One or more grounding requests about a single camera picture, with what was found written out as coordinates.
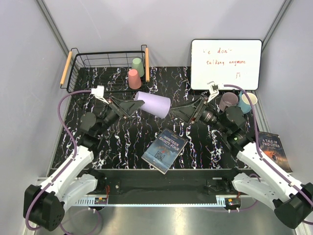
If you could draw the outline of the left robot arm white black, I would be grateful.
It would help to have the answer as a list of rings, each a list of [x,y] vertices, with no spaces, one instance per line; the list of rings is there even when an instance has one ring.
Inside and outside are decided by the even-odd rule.
[[[102,173],[90,170],[80,180],[74,178],[90,164],[100,151],[104,133],[120,118],[129,118],[144,105],[143,100],[109,100],[99,97],[107,108],[103,115],[86,112],[80,118],[81,137],[74,138],[74,149],[61,166],[40,185],[30,185],[24,193],[23,216],[26,227],[35,231],[53,231],[61,225],[67,210],[89,192],[105,190]]]

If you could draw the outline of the pink ceramic mug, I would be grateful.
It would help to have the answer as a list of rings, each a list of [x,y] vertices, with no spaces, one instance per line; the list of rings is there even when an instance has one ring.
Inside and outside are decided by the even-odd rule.
[[[236,106],[238,103],[238,97],[235,93],[227,92],[224,93],[221,97],[219,103],[219,109],[224,112],[225,109],[229,108],[230,106]]]

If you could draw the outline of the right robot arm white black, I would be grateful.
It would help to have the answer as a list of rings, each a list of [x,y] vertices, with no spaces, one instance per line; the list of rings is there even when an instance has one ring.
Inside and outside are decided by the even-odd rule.
[[[229,153],[248,165],[262,182],[252,180],[245,173],[233,170],[222,181],[224,192],[247,194],[272,209],[276,217],[287,227],[297,228],[313,212],[313,185],[302,183],[285,172],[259,147],[258,135],[244,129],[245,118],[237,106],[218,113],[207,97],[174,107],[170,113],[193,124],[198,121],[217,129]]]

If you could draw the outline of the purple plastic cup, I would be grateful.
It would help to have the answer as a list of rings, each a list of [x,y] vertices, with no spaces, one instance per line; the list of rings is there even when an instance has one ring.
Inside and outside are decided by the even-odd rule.
[[[144,104],[140,107],[140,109],[158,118],[165,118],[171,107],[170,98],[156,94],[139,91],[136,93],[134,100],[144,101]]]

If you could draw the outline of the light blue mug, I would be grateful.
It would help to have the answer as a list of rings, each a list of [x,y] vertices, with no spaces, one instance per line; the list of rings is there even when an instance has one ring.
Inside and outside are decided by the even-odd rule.
[[[250,98],[252,105],[255,105],[258,102],[258,98],[256,95],[252,93],[247,93],[248,97]],[[241,108],[244,114],[247,114],[251,111],[252,107],[246,95],[243,92],[239,93],[239,103],[238,106]]]

